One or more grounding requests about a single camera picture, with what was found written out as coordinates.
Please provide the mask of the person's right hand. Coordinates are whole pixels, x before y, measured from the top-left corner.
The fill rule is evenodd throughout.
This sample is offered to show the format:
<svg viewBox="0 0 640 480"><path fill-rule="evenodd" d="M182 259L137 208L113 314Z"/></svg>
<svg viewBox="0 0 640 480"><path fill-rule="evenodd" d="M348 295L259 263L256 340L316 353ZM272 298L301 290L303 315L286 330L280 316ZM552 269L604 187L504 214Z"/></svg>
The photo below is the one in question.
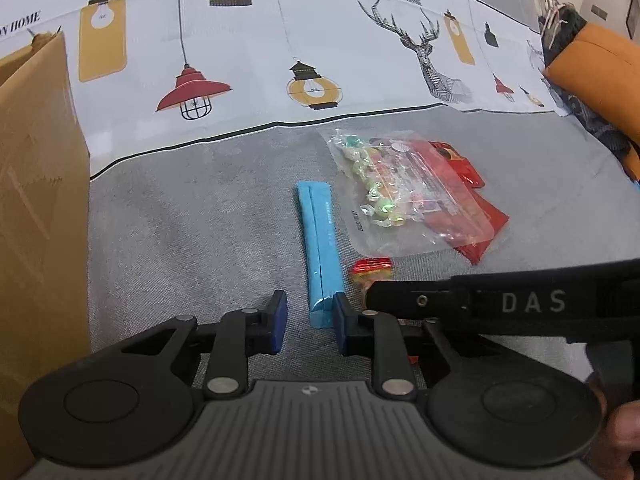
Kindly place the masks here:
<svg viewBox="0 0 640 480"><path fill-rule="evenodd" d="M589 466L602 479L638 479L639 473L629 460L640 448L639 402L629 402L609 412L608 399L600 388L596 374L589 376L587 385L598 397L605 416L605 423L588 454Z"/></svg>

